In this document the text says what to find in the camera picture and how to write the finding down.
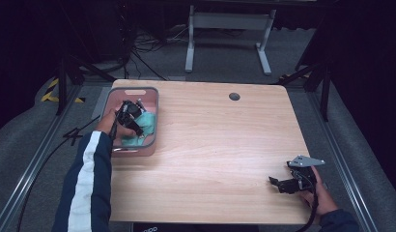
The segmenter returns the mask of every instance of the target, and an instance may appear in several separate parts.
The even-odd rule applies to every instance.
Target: white stripe
[[[93,131],[89,144],[84,150],[83,166],[80,169],[75,186],[75,195],[69,214],[69,231],[92,231],[91,197],[94,183],[94,153],[99,145],[101,132]]]

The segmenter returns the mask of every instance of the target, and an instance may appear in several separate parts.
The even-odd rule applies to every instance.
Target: person's right hand
[[[330,193],[324,187],[324,183],[322,181],[321,176],[319,175],[318,170],[312,166],[312,170],[316,176],[316,194],[318,194],[318,202],[319,206],[317,209],[316,214],[319,216],[325,215],[329,212],[338,210],[336,203],[334,202],[333,198],[331,197]],[[310,206],[313,205],[313,193],[310,191],[301,191],[300,197],[307,202]]]

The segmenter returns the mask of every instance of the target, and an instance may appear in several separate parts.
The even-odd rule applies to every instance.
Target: person
[[[85,134],[78,145],[77,155],[66,174],[60,203],[55,215],[52,231],[109,231],[111,215],[111,150],[112,141],[108,134],[115,120],[112,109],[99,121],[96,129]],[[117,126],[117,136],[135,135],[133,130]],[[325,189],[322,178],[315,167],[322,232],[354,232],[358,225],[353,216],[337,207]],[[299,193],[301,198],[313,203],[309,191]]]

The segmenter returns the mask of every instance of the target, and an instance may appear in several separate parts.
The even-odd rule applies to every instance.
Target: person's left hand
[[[116,110],[114,108],[110,109],[108,114],[104,115],[101,120],[99,121],[98,125],[96,126],[96,131],[101,131],[105,132],[106,134],[109,134],[111,131],[111,127],[113,126],[114,120],[116,119]],[[127,129],[120,125],[119,123],[117,124],[117,137],[121,136],[134,136],[135,131],[131,129]]]

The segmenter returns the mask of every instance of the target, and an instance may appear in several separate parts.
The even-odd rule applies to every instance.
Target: wooden table
[[[308,155],[281,86],[117,80],[159,92],[156,151],[114,158],[116,221],[303,224],[296,194],[268,176],[292,179],[287,160]],[[229,99],[238,93],[240,100]]]

